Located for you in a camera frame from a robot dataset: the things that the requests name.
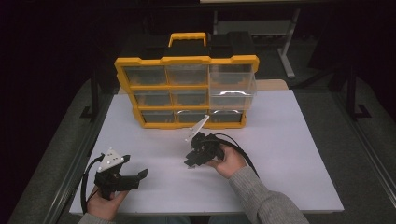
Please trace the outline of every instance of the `yellow organizer box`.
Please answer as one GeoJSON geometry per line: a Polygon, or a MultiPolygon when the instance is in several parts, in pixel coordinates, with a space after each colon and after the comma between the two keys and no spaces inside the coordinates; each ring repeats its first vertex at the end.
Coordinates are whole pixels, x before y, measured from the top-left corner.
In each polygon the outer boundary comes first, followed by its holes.
{"type": "Polygon", "coordinates": [[[120,86],[143,128],[243,128],[259,59],[249,33],[132,36],[115,61],[120,86]]]}

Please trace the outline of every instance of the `finger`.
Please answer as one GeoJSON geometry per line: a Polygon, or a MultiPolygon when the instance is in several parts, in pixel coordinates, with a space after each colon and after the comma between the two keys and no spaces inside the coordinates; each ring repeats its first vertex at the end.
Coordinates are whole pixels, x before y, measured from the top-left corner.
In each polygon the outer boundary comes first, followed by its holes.
{"type": "Polygon", "coordinates": [[[128,195],[129,190],[125,190],[125,191],[120,191],[120,193],[114,198],[114,202],[118,205],[120,205],[122,203],[122,201],[126,198],[126,196],[128,195]]]}
{"type": "Polygon", "coordinates": [[[218,161],[211,160],[211,161],[207,161],[207,162],[206,162],[206,165],[211,166],[211,167],[213,167],[213,168],[216,169],[216,168],[218,167],[218,165],[219,165],[219,162],[218,162],[218,161]]]}
{"type": "Polygon", "coordinates": [[[115,198],[115,196],[116,196],[116,193],[115,192],[111,192],[109,199],[113,200],[115,198]]]}

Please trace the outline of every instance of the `hand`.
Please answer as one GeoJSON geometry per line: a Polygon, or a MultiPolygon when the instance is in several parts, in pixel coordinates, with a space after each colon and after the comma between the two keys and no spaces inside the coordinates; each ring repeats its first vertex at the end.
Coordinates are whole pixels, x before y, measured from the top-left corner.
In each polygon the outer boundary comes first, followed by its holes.
{"type": "Polygon", "coordinates": [[[128,192],[129,190],[121,191],[117,196],[113,192],[110,194],[110,200],[107,200],[102,198],[99,188],[95,186],[91,198],[88,200],[88,213],[101,219],[112,221],[128,192]]]}
{"type": "Polygon", "coordinates": [[[220,145],[220,148],[224,151],[224,160],[219,161],[208,161],[206,165],[209,165],[215,168],[219,174],[229,179],[233,173],[245,167],[247,165],[245,159],[241,154],[239,154],[232,147],[225,146],[223,144],[220,145]]]}

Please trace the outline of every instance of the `table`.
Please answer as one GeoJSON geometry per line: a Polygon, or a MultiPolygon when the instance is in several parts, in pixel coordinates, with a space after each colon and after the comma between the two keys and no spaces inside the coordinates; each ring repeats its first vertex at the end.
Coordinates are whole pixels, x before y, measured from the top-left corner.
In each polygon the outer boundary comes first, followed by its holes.
{"type": "MultiPolygon", "coordinates": [[[[184,141],[188,129],[142,129],[131,107],[127,95],[114,96],[91,158],[113,147],[121,156],[131,155],[121,175],[136,175],[149,168],[148,177],[128,195],[119,213],[214,215],[243,211],[226,179],[211,167],[189,169],[183,163],[190,152],[184,141]]],[[[303,212],[344,210],[292,91],[258,91],[244,129],[202,132],[234,138],[267,188],[285,193],[303,212]]],[[[90,172],[88,194],[96,168],[90,172]]],[[[72,214],[81,213],[79,191],[70,208],[72,214]]]]}

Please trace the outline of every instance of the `gray sweater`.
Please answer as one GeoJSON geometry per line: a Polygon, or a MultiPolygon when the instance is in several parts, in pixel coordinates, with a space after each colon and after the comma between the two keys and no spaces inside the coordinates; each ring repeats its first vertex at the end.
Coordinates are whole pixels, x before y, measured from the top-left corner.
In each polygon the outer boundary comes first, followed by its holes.
{"type": "MultiPolygon", "coordinates": [[[[303,213],[286,195],[268,190],[250,167],[231,176],[230,185],[238,196],[252,224],[308,223],[303,213]]],[[[112,224],[99,217],[85,214],[79,224],[112,224]]]]}

